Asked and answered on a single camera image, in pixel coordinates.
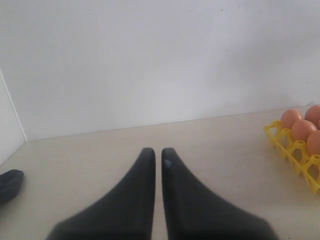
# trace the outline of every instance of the egg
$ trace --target egg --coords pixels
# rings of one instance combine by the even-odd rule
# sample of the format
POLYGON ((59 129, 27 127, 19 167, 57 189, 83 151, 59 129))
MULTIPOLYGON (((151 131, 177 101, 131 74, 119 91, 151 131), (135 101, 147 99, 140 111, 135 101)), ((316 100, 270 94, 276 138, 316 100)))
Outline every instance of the egg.
POLYGON ((314 131, 310 134, 306 141, 306 150, 310 156, 313 154, 320 155, 320 130, 314 131))
POLYGON ((303 140, 307 141, 310 134, 317 131, 316 125, 307 120, 296 121, 291 129, 292 138, 294 141, 303 140))
POLYGON ((283 129, 291 129, 296 121, 304 119, 301 113, 296 109, 288 109, 281 116, 281 127, 283 129))
POLYGON ((320 120, 320 105, 310 107, 306 111, 304 119, 312 122, 314 125, 317 125, 320 120))

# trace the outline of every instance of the egg carton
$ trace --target egg carton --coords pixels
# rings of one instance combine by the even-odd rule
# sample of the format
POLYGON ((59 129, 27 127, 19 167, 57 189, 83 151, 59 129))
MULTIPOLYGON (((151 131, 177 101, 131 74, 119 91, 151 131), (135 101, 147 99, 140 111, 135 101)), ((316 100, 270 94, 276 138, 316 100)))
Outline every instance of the egg carton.
POLYGON ((293 171, 298 176, 303 173, 306 184, 311 192, 316 194, 320 189, 320 155, 310 156, 307 152, 306 142, 302 140, 293 141, 291 129, 282 128, 279 120, 265 126, 264 131, 271 145, 277 148, 280 156, 284 160, 288 159, 293 171), (297 151, 301 153, 299 157, 296 156, 297 154, 293 154, 297 151), (316 171, 316 174, 309 173, 311 168, 316 171))

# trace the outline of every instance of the white side wall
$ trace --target white side wall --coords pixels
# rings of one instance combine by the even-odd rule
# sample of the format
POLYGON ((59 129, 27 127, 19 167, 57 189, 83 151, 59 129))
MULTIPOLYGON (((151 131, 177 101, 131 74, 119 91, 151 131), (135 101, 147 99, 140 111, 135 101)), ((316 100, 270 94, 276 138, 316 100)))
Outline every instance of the white side wall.
POLYGON ((24 135, 0 72, 0 166, 24 143, 24 135))
POLYGON ((320 102, 318 0, 13 0, 0 66, 29 140, 320 102))

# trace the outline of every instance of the plastic egg holder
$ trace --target plastic egg holder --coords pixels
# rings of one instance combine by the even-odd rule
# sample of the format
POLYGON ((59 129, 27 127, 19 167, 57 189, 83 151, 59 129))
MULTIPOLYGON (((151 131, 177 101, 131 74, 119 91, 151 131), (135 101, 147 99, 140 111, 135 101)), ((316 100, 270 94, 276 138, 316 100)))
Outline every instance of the plastic egg holder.
POLYGON ((264 127, 266 136, 272 146, 275 146, 283 159, 288 159, 293 171, 300 175, 303 173, 304 179, 309 186, 310 190, 316 194, 320 189, 320 155, 310 156, 307 152, 306 142, 302 140, 293 141, 291 129, 282 128, 279 120, 273 121, 270 125, 264 127), (271 129, 275 128, 275 134, 271 133, 271 129), (285 137, 286 146, 281 144, 282 139, 285 137), (295 151, 301 151, 300 159, 294 157, 295 151), (310 167, 314 166, 317 171, 318 177, 313 177, 308 171, 310 167))

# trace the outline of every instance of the black rubber pad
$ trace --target black rubber pad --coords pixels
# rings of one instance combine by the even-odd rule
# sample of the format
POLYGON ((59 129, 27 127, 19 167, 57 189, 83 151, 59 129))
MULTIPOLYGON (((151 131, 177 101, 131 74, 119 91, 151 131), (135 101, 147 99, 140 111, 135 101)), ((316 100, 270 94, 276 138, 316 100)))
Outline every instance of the black rubber pad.
POLYGON ((204 186, 173 148, 162 151, 162 193, 169 240, 278 239, 264 219, 204 186))
POLYGON ((47 239, 150 240, 155 184, 155 152, 144 148, 129 172, 107 195, 59 223, 47 239))
POLYGON ((23 180, 24 172, 16 169, 0 175, 0 204, 7 203, 18 195, 23 180))

